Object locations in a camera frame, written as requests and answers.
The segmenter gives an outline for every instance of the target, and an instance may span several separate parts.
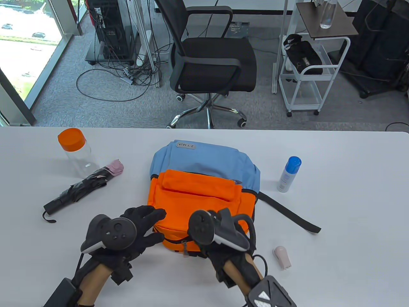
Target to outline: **black glove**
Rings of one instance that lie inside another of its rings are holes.
[[[234,223],[234,226],[237,231],[248,238],[243,228],[238,223]],[[253,253],[256,250],[254,244],[250,240],[249,242],[250,249],[245,252],[240,252],[224,244],[217,244],[216,242],[213,242],[210,245],[201,245],[198,242],[195,243],[199,246],[201,252],[210,259],[211,264],[216,271],[216,278],[219,282],[224,282],[229,288],[236,285],[234,281],[231,280],[231,278],[223,271],[223,267],[225,266],[226,262],[230,260],[239,270],[248,285],[253,288],[260,282],[260,277],[254,266],[251,265],[245,257],[245,254],[253,256]]]
[[[135,241],[122,251],[100,248],[91,253],[92,258],[113,271],[117,271],[124,264],[127,265],[128,262],[142,254],[147,247],[154,246],[165,239],[161,233],[152,233],[145,237],[145,233],[165,216],[164,209],[155,209],[152,206],[127,209],[121,217],[130,219],[135,224],[137,230]]]

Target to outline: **office chair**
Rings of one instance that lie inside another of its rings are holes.
[[[225,38],[233,18],[230,7],[188,7],[183,0],[155,0],[173,37],[170,77],[171,88],[179,93],[182,101],[186,94],[200,103],[198,107],[183,111],[167,125],[176,128],[176,123],[185,116],[206,110],[207,126],[214,128],[212,110],[232,112],[241,118],[237,122],[244,127],[247,117],[236,108],[215,104],[230,91],[251,92],[256,86],[256,56],[250,42],[243,38]],[[187,20],[192,14],[228,14],[229,22],[221,38],[187,38],[181,41]],[[204,94],[204,99],[197,96]]]

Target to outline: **spray can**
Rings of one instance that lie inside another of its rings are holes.
[[[300,166],[301,166],[300,158],[293,156],[288,159],[288,162],[285,165],[285,168],[281,175],[280,181],[277,185],[277,190],[279,192],[286,193],[289,190],[295,178],[295,175],[297,175],[298,173]]]

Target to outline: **chair seat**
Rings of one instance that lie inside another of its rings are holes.
[[[238,59],[240,76],[231,91],[251,92],[256,86],[257,63],[250,42],[243,38],[187,38],[182,42],[186,56],[193,58]],[[220,87],[234,72],[231,66],[189,65],[183,71],[180,88],[184,91],[202,91]]]

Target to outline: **water bottle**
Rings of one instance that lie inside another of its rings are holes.
[[[58,135],[58,142],[80,178],[86,178],[99,169],[99,165],[91,153],[91,147],[80,129],[64,130]]]
[[[324,10],[322,11],[320,27],[329,29],[334,21],[335,10],[337,9],[337,0],[328,0],[325,2]]]

